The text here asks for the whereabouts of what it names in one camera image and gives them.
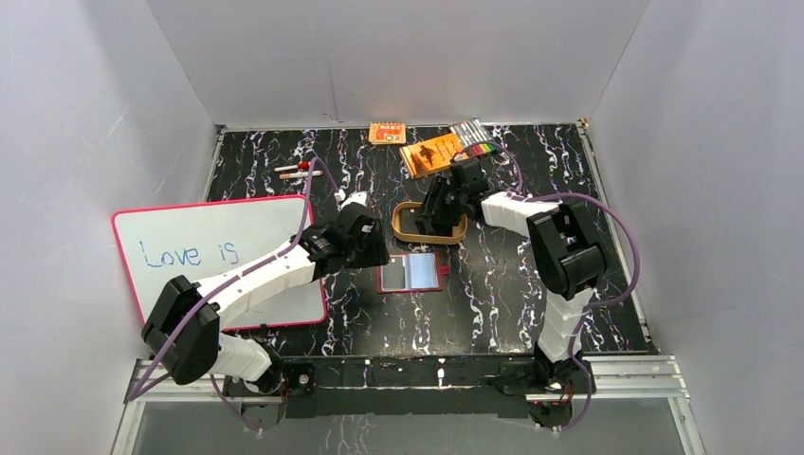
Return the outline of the pink framed whiteboard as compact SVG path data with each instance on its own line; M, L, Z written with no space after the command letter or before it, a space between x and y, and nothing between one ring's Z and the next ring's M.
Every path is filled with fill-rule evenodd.
M314 216L300 195L120 211L112 219L140 318L166 282L192 282L250 263L279 248Z

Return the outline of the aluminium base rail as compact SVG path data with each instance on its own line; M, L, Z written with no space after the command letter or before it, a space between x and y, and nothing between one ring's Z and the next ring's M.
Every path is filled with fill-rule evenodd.
M177 386L149 380L144 402L214 401L224 397L244 416L277 405L280 415L496 414L533 418L544 427L571 421L594 399L687 399L670 355L592 355L549 367L528 355L288 357L260 390L241 379L203 374Z

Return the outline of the small orange card box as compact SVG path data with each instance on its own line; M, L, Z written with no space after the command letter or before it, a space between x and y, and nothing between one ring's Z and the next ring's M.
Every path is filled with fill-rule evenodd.
M374 145L399 145L407 141L406 125L400 122L373 122L368 140Z

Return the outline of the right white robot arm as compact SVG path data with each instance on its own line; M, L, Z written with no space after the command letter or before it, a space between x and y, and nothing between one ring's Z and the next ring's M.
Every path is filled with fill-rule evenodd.
M463 219L518 233L530 241L547 289L544 326L535 350L534 378L544 391L567 385L580 365L580 324L609 260L581 204L541 202L492 188L471 158L432 180L415 210L417 233L447 237Z

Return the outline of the orange white marker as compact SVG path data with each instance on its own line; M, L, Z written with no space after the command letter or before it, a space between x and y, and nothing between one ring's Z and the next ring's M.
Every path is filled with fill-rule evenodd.
M289 180L289 179L301 179L307 178L308 176L321 176L323 175L323 171L302 171L302 172L294 172L294 173L282 173L279 175L281 180Z

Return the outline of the red card holder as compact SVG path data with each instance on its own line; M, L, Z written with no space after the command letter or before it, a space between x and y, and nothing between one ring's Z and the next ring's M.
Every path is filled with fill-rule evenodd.
M435 292L443 289L445 279L449 274L449 264L442 260L438 252L392 254L390 258L393 255L400 255L405 259L406 288L396 292L383 292L380 289L380 270L383 266L381 265L377 268L376 291L378 294Z

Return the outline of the yellow oval tray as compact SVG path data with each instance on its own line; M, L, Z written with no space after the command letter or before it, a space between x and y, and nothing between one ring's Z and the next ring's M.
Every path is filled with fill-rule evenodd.
M461 243L468 230L468 218L463 215L449 235L421 234L415 225L415 213L421 202L406 201L395 206L392 213L393 236L406 243L453 246Z

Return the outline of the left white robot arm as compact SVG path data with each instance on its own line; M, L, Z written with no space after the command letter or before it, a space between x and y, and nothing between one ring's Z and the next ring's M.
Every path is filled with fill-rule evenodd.
M271 394L283 383L278 356L253 339L225 334L226 325L285 291L389 260L379 216L351 202L335 220L306 227L255 261L198 282L168 280L141 336L177 385L220 374Z

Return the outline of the coloured marker set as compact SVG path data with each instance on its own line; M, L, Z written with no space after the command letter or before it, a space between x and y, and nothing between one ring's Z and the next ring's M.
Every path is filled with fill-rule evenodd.
M457 137L463 149L456 155L457 160L494 154L500 150L495 139L477 118L451 124L449 130Z

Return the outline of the orange book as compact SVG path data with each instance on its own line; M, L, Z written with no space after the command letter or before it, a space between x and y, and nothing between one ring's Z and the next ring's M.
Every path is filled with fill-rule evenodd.
M400 155L412 179L447 170L465 146L453 133L402 146Z

